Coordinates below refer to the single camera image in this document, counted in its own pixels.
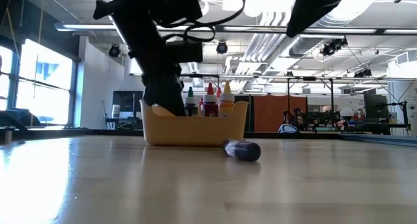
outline wooden table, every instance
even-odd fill
[[[88,136],[0,147],[0,223],[417,223],[417,149],[255,140],[218,148]]]

